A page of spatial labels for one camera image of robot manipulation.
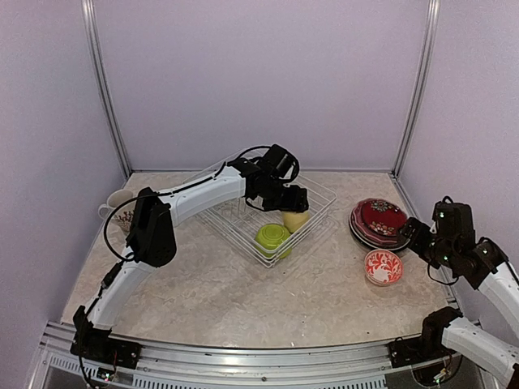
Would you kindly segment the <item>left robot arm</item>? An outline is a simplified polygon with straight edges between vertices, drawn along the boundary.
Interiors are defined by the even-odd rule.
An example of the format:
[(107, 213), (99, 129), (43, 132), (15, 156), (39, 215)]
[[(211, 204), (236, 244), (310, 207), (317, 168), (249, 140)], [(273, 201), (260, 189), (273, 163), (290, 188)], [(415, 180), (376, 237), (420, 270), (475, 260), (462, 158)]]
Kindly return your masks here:
[(75, 344), (98, 361), (114, 351), (108, 337), (120, 309), (137, 287), (177, 253), (175, 227), (184, 220), (221, 203), (261, 198), (262, 212), (303, 213), (308, 209), (307, 190), (294, 184), (299, 162), (278, 145), (266, 147), (262, 156), (243, 154), (225, 161), (213, 173), (173, 189), (143, 188), (127, 200), (134, 215), (126, 248), (116, 253), (118, 262), (101, 282), (89, 306), (79, 306), (73, 316)]

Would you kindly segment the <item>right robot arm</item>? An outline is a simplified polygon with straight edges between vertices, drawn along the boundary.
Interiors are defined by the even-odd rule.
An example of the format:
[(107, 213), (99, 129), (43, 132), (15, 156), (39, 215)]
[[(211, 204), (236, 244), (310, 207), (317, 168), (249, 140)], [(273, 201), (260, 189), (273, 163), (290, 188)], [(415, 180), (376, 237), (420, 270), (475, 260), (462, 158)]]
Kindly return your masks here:
[[(504, 252), (490, 239), (475, 237), (471, 221), (449, 220), (442, 214), (431, 228), (410, 217), (400, 229), (409, 248), (435, 268), (446, 266), (501, 313), (518, 332), (518, 276)], [(415, 353), (431, 360), (440, 351), (452, 350), (490, 373), (506, 388), (518, 387), (518, 350), (477, 328), (450, 306), (429, 314), (422, 333), (413, 339)]]

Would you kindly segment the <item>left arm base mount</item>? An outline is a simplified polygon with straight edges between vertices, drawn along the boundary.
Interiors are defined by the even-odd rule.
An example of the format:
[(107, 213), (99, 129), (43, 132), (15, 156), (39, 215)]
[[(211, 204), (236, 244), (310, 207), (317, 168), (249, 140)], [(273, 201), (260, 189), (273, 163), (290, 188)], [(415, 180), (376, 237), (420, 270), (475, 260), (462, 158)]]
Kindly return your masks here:
[(141, 350), (139, 343), (104, 336), (74, 340), (71, 346), (73, 355), (131, 370), (136, 368)]

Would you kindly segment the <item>lime green bowl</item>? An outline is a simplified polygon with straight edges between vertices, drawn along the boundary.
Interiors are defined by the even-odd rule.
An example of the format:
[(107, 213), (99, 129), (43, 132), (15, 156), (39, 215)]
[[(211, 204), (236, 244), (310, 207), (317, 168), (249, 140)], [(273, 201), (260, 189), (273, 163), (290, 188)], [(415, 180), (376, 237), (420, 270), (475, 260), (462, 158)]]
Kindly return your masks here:
[(289, 237), (290, 231), (283, 224), (265, 224), (255, 235), (256, 248), (266, 259), (272, 260)]

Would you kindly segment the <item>white floral mug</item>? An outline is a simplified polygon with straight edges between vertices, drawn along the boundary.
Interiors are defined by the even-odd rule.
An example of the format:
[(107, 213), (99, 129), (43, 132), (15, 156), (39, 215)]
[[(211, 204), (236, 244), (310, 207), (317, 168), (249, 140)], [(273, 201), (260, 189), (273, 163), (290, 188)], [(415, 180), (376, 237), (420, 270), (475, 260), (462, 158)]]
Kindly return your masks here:
[(118, 209), (110, 222), (116, 224), (124, 233), (129, 233), (131, 229), (131, 222), (133, 220), (135, 202), (127, 203), (122, 207), (122, 204), (132, 199), (135, 194), (131, 190), (117, 190), (113, 192), (105, 203), (98, 207), (98, 216), (102, 220), (106, 220), (109, 214)]

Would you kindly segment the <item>white bowl red pattern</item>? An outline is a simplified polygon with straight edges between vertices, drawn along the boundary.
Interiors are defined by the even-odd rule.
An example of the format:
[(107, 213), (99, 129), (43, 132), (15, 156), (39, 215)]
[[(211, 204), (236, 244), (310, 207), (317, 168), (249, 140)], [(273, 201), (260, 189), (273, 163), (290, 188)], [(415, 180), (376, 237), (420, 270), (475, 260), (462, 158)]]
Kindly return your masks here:
[(404, 275), (399, 256), (388, 250), (372, 250), (364, 258), (365, 277), (375, 285), (389, 286), (397, 283)]

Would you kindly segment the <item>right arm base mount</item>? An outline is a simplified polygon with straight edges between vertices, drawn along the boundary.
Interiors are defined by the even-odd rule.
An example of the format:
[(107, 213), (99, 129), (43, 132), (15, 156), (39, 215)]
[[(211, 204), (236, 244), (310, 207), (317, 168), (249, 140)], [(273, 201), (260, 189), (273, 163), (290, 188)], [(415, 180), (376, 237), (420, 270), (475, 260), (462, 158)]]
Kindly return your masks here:
[(455, 351), (441, 344), (440, 336), (396, 338), (387, 345), (392, 368), (417, 365), (438, 358), (451, 358)]

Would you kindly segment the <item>yellow mug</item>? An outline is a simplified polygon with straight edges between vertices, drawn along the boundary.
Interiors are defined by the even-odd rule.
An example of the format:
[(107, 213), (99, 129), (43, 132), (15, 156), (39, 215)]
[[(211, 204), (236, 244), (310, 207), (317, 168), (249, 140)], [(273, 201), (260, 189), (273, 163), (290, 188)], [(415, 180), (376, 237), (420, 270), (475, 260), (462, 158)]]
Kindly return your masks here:
[(283, 225), (290, 233), (295, 233), (309, 220), (309, 212), (282, 212)]

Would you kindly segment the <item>dark brown plate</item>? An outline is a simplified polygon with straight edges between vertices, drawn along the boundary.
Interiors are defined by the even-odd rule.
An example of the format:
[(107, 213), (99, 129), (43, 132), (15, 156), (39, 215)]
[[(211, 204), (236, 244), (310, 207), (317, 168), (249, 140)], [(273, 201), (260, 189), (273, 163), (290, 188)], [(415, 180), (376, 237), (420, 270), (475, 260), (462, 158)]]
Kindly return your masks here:
[(364, 241), (374, 246), (402, 246), (406, 240), (398, 233), (408, 216), (385, 199), (364, 199), (350, 213), (350, 225)]

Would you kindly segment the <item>black striped rim plate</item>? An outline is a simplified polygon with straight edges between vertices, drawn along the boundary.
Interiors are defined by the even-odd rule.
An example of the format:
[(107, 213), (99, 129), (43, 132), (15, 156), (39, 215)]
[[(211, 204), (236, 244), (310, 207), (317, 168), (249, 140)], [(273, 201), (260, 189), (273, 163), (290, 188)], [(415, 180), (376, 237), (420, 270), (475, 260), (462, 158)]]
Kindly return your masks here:
[(400, 240), (400, 241), (397, 241), (397, 243), (394, 244), (394, 245), (379, 244), (379, 243), (369, 242), (355, 228), (355, 226), (354, 226), (354, 218), (353, 218), (352, 215), (350, 215), (350, 219), (349, 219), (349, 228), (350, 228), (350, 232), (352, 233), (353, 237), (359, 243), (363, 244), (366, 247), (374, 249), (374, 250), (381, 249), (381, 250), (389, 250), (389, 251), (392, 251), (392, 252), (399, 252), (399, 251), (402, 251), (402, 250), (406, 249), (408, 247), (409, 243), (410, 243), (410, 240)]

